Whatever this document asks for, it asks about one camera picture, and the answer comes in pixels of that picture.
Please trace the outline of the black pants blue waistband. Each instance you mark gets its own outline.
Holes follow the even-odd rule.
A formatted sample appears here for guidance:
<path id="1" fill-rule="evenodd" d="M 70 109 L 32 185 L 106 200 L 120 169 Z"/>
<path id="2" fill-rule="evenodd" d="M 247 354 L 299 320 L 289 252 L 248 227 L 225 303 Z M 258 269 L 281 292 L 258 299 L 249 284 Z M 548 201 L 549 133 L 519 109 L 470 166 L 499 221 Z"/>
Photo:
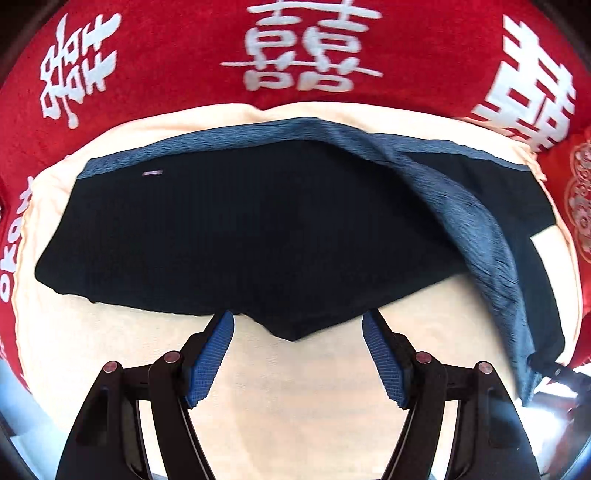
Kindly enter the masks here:
<path id="1" fill-rule="evenodd" d="M 477 285 L 519 397 L 563 353 L 530 169 L 450 140 L 304 117 L 90 159 L 36 279 L 147 311 L 249 316 L 296 341 L 453 275 Z"/>

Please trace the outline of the cream seat cushion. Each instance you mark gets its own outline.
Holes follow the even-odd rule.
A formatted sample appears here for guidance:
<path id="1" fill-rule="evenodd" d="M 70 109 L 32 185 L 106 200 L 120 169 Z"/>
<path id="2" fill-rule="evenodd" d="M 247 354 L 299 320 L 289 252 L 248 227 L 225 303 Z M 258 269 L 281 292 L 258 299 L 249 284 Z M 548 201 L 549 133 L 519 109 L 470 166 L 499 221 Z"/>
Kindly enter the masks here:
<path id="1" fill-rule="evenodd" d="M 205 325 L 202 317 L 148 313 L 59 295 L 34 267 L 88 160 L 192 131 L 317 117 L 371 133 L 449 140 L 540 176 L 531 148 L 493 131 L 428 114 L 361 104 L 304 102 L 259 110 L 198 107 L 115 127 L 41 172 L 26 191 L 16 286 L 19 358 L 46 416 L 45 443 L 59 457 L 89 388 L 109 360 L 149 363 Z M 508 390 L 510 364 L 473 282 L 457 275 L 387 306 L 384 318 L 416 345 L 452 364 L 491 362 Z M 191 420 L 220 479 L 372 479 L 394 449 L 405 414 L 391 401 L 359 320 L 288 342 L 246 317 L 236 321 L 208 396 Z"/>

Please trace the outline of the red patterned throw pillow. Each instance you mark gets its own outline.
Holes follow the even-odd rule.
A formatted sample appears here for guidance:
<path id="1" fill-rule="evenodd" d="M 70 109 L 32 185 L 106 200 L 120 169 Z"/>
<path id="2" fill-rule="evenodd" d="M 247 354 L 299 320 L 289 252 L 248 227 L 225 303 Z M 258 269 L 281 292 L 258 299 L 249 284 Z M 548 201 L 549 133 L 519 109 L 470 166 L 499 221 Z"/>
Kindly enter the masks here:
<path id="1" fill-rule="evenodd" d="M 582 324 L 569 366 L 590 363 L 590 127 L 538 155 L 546 187 L 574 240 L 582 291 Z"/>

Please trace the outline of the red sofa cover white characters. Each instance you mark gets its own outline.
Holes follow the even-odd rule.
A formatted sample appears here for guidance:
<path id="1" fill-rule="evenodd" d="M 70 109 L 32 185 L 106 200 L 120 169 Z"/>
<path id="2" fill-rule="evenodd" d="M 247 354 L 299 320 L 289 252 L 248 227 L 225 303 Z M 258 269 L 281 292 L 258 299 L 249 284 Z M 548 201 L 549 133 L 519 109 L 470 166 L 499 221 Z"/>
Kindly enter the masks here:
<path id="1" fill-rule="evenodd" d="M 590 60 L 531 1 L 52 1 L 1 80 L 1 357 L 33 178 L 119 124 L 197 106 L 356 102 L 535 150 L 590 124 Z"/>

